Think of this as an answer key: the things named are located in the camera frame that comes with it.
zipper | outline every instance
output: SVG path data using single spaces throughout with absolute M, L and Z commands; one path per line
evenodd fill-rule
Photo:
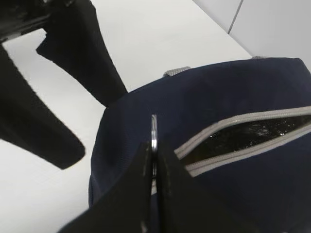
M 179 148 L 175 149 L 174 152 L 179 159 L 187 156 L 193 149 L 195 149 L 202 141 L 206 140 L 212 134 L 216 133 L 219 130 L 224 128 L 238 125 L 246 122 L 252 122 L 257 120 L 268 120 L 268 119 L 277 119 L 285 117 L 298 117 L 304 115 L 311 115 L 311 106 L 301 107 L 301 108 L 292 108 L 285 110 L 274 110 L 267 112 L 257 112 L 257 113 L 248 113 L 243 115 L 234 116 L 228 119 L 221 120 L 211 126 L 208 126 L 200 133 L 192 137 L 186 143 L 184 143 Z
M 199 134 L 191 138 L 188 142 L 183 144 L 181 147 L 176 149 L 174 152 L 176 153 L 179 159 L 182 159 L 183 157 L 187 156 L 188 153 L 190 153 L 194 148 L 196 148 L 202 141 L 206 140 L 212 134 L 216 133 L 219 130 L 222 130 L 224 128 L 227 128 L 233 125 L 251 122 L 251 121 L 258 121 L 258 120 L 268 120 L 268 119 L 285 118 L 285 117 L 298 117 L 298 116 L 304 116 L 304 115 L 311 115 L 311 106 L 302 107 L 302 108 L 294 108 L 294 109 L 249 113 L 249 114 L 234 116 L 234 117 L 231 117 L 225 120 L 221 120 L 207 127 L 206 129 L 202 130 Z M 235 151 L 232 153 L 208 158 L 208 159 L 187 165 L 186 169 L 190 172 L 190 174 L 193 177 L 198 176 L 204 172 L 207 172 L 219 166 L 229 164 L 235 161 L 239 161 L 242 159 L 250 158 L 252 156 L 275 149 L 290 141 L 293 141 L 299 137 L 302 137 L 310 132 L 311 132 L 311 124 L 308 124 L 300 129 L 294 130 L 285 135 L 281 135 L 280 137 L 261 143 L 259 145 L 249 147 L 244 150 Z
M 152 185 L 151 195 L 156 193 L 156 164 L 157 164 L 157 151 L 158 151 L 158 136 L 157 136 L 157 117 L 151 115 L 151 151 L 152 151 Z

white table surface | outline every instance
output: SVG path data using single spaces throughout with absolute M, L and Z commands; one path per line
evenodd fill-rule
M 248 59 L 191 0 L 93 0 L 112 60 L 129 91 L 166 70 Z M 59 170 L 0 140 L 0 232 L 55 233 L 88 208 L 90 156 L 104 107 L 37 55 L 43 30 L 4 44 L 25 79 L 81 139 L 85 158 Z

white wall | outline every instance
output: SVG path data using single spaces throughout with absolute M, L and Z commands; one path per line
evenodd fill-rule
M 194 0 L 227 29 L 240 0 Z M 230 35 L 253 56 L 299 57 L 311 70 L 311 1 L 244 0 Z
M 227 32 L 241 0 L 193 1 Z

gray zipper trim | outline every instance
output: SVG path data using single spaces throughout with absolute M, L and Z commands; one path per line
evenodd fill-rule
M 267 112 L 257 112 L 257 113 L 249 113 L 239 116 L 234 116 L 225 120 L 221 120 L 204 130 L 198 133 L 196 136 L 192 137 L 185 144 L 177 148 L 174 152 L 179 159 L 185 157 L 188 153 L 190 153 L 194 148 L 196 148 L 202 141 L 207 139 L 209 136 L 214 134 L 215 132 L 222 130 L 224 128 L 242 124 L 245 122 L 251 122 L 256 120 L 265 120 L 265 119 L 276 119 L 276 118 L 284 118 L 284 117 L 297 117 L 311 115 L 311 106 L 302 107 L 302 108 L 292 108 L 292 109 L 284 109 L 284 110 L 275 110 L 275 111 L 267 111 Z M 186 170 L 190 173 L 191 176 L 195 177 L 204 172 L 210 171 L 214 168 L 233 163 L 235 161 L 243 160 L 246 158 L 250 158 L 252 156 L 256 156 L 262 153 L 265 153 L 269 150 L 273 150 L 277 147 L 283 146 L 295 139 L 298 139 L 308 133 L 311 133 L 311 124 L 282 135 L 273 140 L 267 141 L 265 143 L 261 143 L 259 145 L 236 151 L 229 154 L 219 155 L 217 157 L 209 158 L 206 160 L 202 160 L 200 162 L 190 164 L 186 166 Z M 152 183 L 152 195 L 156 193 L 156 183 Z
M 261 143 L 257 146 L 253 146 L 241 151 L 220 155 L 217 157 L 209 158 L 191 165 L 186 166 L 187 171 L 189 171 L 190 175 L 195 177 L 204 172 L 210 171 L 214 168 L 233 163 L 235 161 L 247 159 L 262 153 L 265 153 L 269 150 L 273 150 L 277 147 L 283 146 L 297 138 L 300 138 L 311 132 L 311 124 L 287 133 L 283 136 L 275 138 L 273 140 L 267 141 L 265 143 Z
M 245 122 L 257 121 L 257 120 L 267 120 L 267 119 L 276 119 L 284 117 L 296 117 L 303 115 L 311 115 L 311 106 L 302 107 L 302 108 L 292 108 L 284 110 L 275 110 L 267 112 L 257 112 L 257 113 L 248 113 L 243 115 L 234 116 L 228 119 L 221 120 L 213 125 L 208 126 L 200 133 L 192 137 L 185 144 L 177 148 L 174 152 L 179 159 L 184 158 L 188 155 L 193 149 L 195 149 L 201 142 L 206 140 L 212 134 L 216 133 L 219 130 L 224 128 L 242 124 Z

open zipper pocket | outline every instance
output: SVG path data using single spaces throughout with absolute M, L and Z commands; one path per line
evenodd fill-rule
M 311 106 L 249 113 L 207 127 L 174 152 L 190 174 L 197 176 L 272 150 L 310 132 Z M 215 146 L 219 138 L 223 146 Z

